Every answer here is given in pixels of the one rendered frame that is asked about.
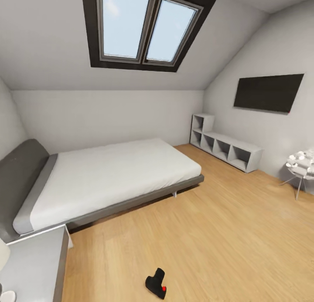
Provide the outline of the digital camera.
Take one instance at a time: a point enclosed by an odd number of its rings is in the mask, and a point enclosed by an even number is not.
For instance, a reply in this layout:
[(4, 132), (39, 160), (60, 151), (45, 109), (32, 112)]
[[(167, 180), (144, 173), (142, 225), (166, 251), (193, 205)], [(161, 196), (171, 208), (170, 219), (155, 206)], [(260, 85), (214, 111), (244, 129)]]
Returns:
[(164, 276), (165, 272), (162, 269), (158, 268), (156, 270), (154, 277), (148, 276), (145, 281), (146, 288), (149, 289), (152, 293), (157, 295), (162, 300), (164, 300), (167, 292), (167, 287), (161, 286)]

